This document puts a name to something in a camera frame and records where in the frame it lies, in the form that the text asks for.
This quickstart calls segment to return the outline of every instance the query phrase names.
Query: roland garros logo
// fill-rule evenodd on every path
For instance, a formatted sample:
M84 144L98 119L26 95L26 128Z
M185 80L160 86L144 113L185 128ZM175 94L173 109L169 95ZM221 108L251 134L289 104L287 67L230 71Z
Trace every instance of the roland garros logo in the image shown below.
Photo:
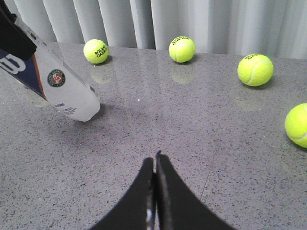
M55 69L48 74L47 80L52 87L60 87L65 83L65 75L61 70Z

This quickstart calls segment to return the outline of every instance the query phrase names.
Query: white curtain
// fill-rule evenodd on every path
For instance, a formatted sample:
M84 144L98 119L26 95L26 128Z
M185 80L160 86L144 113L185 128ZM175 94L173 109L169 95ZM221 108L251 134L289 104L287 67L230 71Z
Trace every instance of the white curtain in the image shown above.
M307 59L307 0L5 0L45 41Z

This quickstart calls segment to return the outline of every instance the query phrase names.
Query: wilson logo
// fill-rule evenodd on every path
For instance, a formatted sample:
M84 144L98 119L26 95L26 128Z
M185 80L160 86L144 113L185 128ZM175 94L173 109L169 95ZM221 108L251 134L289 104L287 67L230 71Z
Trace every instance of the wilson logo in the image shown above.
M18 74L25 70L25 63L18 57L8 54L0 59L0 67L10 74Z

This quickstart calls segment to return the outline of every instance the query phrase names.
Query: table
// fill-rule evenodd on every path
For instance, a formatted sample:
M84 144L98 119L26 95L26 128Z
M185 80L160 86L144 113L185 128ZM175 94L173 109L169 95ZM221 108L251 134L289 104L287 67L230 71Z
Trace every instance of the table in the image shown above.
M167 51L110 47L94 66L81 44L49 45L103 106L89 122L70 120L0 70L2 229L88 229L159 150L233 227L307 228L307 152L284 131L307 102L307 60L273 57L272 79L248 87L241 56L177 64Z

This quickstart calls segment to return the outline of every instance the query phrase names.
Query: yellow tennis ball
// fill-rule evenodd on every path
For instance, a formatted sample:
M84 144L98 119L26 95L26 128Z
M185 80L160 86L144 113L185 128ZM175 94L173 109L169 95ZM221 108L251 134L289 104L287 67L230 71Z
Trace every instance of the yellow tennis ball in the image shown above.
M244 57L238 65L240 80L249 86L259 86L267 83L274 73L272 61L263 54L250 54Z
M176 37L168 47L171 58L179 63L187 62L195 54L195 43L189 37Z
M107 59L109 49L103 41L92 39L85 43L83 53L89 62L99 64Z
M290 110L284 128L294 143L307 148L307 103L299 104Z

